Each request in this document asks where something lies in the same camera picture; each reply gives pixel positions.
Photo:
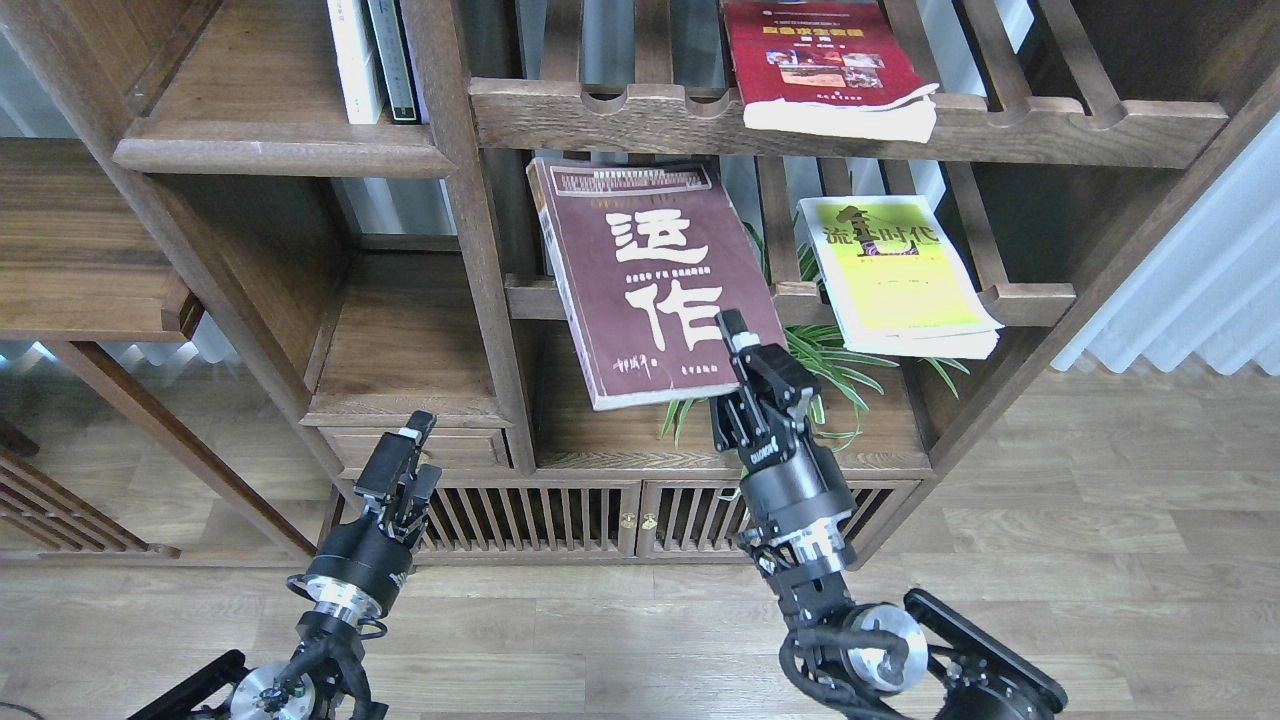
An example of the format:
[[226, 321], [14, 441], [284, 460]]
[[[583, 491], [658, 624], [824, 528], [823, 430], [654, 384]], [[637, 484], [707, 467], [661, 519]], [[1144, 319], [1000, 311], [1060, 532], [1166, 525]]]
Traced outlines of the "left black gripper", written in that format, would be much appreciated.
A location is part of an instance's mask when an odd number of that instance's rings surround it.
[[436, 415], [415, 411], [379, 439], [355, 483], [365, 510], [334, 529], [305, 573], [288, 578], [296, 594], [342, 621], [376, 621], [396, 602], [421, 543], [442, 469], [421, 452]]

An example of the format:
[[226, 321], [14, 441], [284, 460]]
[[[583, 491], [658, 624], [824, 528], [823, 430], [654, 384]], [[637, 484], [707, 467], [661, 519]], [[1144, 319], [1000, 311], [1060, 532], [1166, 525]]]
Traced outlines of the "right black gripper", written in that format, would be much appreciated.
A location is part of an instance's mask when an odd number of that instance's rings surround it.
[[818, 379], [781, 345], [764, 345], [736, 309], [716, 315], [740, 395], [710, 398], [716, 451], [735, 448], [749, 511], [736, 544], [788, 548], [794, 556], [851, 556], [838, 523], [855, 501], [833, 454], [817, 445], [806, 415]]

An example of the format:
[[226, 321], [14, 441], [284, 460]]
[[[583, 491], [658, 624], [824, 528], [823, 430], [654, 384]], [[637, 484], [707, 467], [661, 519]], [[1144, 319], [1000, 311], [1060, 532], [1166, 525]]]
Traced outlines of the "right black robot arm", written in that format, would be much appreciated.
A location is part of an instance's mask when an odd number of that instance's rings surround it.
[[844, 571], [856, 555], [838, 525], [855, 500], [833, 454], [812, 437], [819, 383], [787, 350], [762, 343], [737, 310], [717, 324], [739, 383], [710, 402], [713, 439], [745, 469], [749, 518], [736, 543], [777, 596], [787, 679], [855, 719], [896, 719], [887, 698], [925, 675], [945, 689], [940, 719], [1062, 712], [1068, 694], [1056, 680], [924, 589], [901, 605], [851, 598]]

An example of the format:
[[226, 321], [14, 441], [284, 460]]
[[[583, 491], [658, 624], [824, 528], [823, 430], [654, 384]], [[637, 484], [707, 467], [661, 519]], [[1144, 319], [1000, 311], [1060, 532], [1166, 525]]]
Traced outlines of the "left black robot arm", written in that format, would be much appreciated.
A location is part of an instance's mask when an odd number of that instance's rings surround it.
[[365, 500], [357, 519], [330, 530], [291, 591], [315, 603], [296, 628], [288, 661], [248, 669], [228, 651], [134, 714], [137, 719], [334, 719], [343, 698], [353, 719], [383, 719], [364, 669], [364, 626], [383, 637], [425, 532], [440, 468], [419, 464], [436, 424], [416, 411], [381, 436], [355, 484]]

